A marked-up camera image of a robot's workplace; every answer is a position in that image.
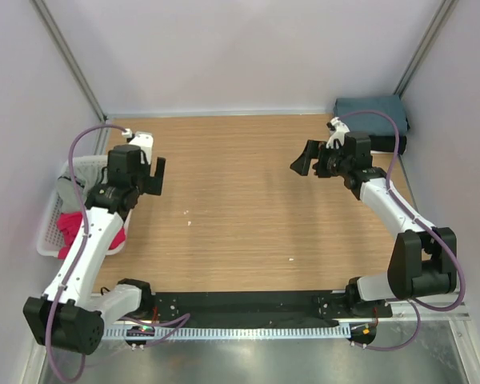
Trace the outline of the red t shirt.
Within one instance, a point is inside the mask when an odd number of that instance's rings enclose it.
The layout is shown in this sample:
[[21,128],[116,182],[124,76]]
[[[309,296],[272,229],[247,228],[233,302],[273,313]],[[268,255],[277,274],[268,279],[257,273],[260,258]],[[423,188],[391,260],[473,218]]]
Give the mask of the red t shirt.
[[[82,223],[82,213],[74,212],[70,214],[61,214],[57,220],[57,228],[61,231],[64,238],[64,247],[58,252],[58,259],[64,260],[68,255],[70,248],[76,239],[79,227]],[[123,246],[126,241],[126,232],[124,228],[116,234],[114,240],[110,244],[109,251],[119,251],[119,248]]]

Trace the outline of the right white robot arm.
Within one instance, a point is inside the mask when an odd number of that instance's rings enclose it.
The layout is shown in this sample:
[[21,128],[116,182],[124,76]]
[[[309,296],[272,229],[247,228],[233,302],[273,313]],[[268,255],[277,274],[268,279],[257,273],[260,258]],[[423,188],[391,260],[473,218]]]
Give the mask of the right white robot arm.
[[348,133],[333,148],[309,140],[290,164],[301,176],[341,177],[357,200],[372,209],[394,237],[387,271],[356,279],[357,289],[344,297],[348,313],[361,317],[384,299],[418,299],[448,294],[458,286],[457,239],[447,228],[425,220],[402,198],[387,173],[373,164],[371,141],[363,133]]

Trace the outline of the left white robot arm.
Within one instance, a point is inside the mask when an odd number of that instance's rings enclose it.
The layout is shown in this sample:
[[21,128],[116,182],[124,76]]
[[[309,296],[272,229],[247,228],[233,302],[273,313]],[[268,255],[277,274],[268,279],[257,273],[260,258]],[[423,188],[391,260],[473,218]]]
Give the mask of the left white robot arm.
[[100,297],[91,294],[110,244],[139,197],[161,195],[165,165],[164,158],[152,164],[136,145],[116,146],[108,153],[107,182],[89,193],[86,217],[61,269],[42,296],[29,297],[23,307],[37,344],[90,355],[108,325],[128,314],[137,320],[152,314],[148,282],[124,278]]

